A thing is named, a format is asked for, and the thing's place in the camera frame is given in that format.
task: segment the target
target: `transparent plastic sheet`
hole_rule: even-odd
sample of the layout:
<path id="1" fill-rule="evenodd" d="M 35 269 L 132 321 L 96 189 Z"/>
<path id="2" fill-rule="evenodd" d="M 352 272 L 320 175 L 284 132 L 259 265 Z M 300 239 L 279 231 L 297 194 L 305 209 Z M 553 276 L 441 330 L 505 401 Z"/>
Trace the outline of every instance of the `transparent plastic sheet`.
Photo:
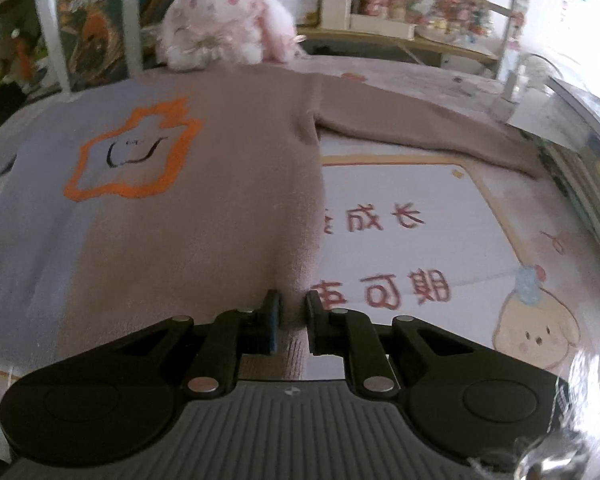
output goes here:
<path id="1" fill-rule="evenodd" d="M 534 442 L 520 440 L 514 449 L 494 450 L 470 460 L 481 478 L 503 478 L 482 465 L 481 460 L 488 458 L 504 469 L 513 465 L 512 480 L 600 480 L 600 353 L 579 350 L 568 382 L 568 392 L 556 384 L 555 405 L 562 413 L 558 430 L 548 429 Z"/>

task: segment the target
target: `white box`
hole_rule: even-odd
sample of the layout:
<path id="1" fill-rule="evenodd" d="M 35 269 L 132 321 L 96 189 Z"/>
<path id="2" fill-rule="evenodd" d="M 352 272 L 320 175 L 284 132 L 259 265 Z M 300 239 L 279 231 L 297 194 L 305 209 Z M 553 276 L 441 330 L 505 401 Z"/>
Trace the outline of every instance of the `white box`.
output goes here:
<path id="1" fill-rule="evenodd" d="M 318 24 L 320 0 L 278 0 L 296 20 L 296 25 Z"/>
<path id="2" fill-rule="evenodd" d="M 351 0 L 322 0 L 320 26 L 330 30 L 348 30 Z"/>
<path id="3" fill-rule="evenodd" d="M 413 23 L 394 22 L 376 16 L 364 16 L 362 14 L 351 15 L 350 30 L 379 34 L 389 38 L 400 38 L 412 40 L 415 36 L 416 27 Z"/>

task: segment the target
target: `ribbed gray surface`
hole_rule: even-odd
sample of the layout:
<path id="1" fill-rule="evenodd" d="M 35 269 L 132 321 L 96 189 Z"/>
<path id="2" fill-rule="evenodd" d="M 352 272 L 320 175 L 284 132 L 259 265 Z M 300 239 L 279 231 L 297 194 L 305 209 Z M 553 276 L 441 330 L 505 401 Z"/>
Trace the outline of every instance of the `ribbed gray surface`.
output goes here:
<path id="1" fill-rule="evenodd" d="M 121 462 L 60 469 L 19 460 L 5 480 L 473 480 L 436 454 L 397 408 L 354 396 L 344 381 L 240 382 L 190 402 L 173 429 Z"/>

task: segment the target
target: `comic book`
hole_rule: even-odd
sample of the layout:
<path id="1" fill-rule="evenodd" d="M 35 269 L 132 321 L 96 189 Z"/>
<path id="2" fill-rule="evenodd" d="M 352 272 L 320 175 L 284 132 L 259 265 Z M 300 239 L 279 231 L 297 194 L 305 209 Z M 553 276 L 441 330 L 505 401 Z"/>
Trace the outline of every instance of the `comic book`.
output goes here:
<path id="1" fill-rule="evenodd" d="M 128 77 L 123 0 L 58 0 L 58 23 L 72 91 Z"/>

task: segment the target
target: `bookshelf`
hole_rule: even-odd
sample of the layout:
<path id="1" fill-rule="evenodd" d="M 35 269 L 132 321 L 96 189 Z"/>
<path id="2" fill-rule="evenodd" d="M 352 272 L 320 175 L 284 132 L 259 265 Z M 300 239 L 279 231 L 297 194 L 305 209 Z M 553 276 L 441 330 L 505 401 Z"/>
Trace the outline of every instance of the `bookshelf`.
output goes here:
<path id="1" fill-rule="evenodd" d="M 493 54 L 485 54 L 476 50 L 470 50 L 448 43 L 426 40 L 416 36 L 413 40 L 402 38 L 391 38 L 379 34 L 357 32 L 355 30 L 330 30 L 320 27 L 298 27 L 298 34 L 306 36 L 308 40 L 321 41 L 347 41 L 351 43 L 373 43 L 378 45 L 403 46 L 413 50 L 426 50 L 437 54 L 451 54 L 452 56 L 465 57 L 480 62 L 487 68 L 494 68 L 498 63 L 498 57 Z"/>
<path id="2" fill-rule="evenodd" d="M 64 51 L 60 41 L 58 25 L 58 0 L 35 0 L 42 33 L 45 37 L 49 61 L 53 66 L 58 81 L 64 92 L 70 91 L 69 75 L 67 72 Z M 138 0 L 125 0 L 123 20 L 125 22 L 125 49 L 128 61 L 129 76 L 133 77 L 142 72 L 141 48 L 139 44 L 140 23 L 138 16 Z"/>

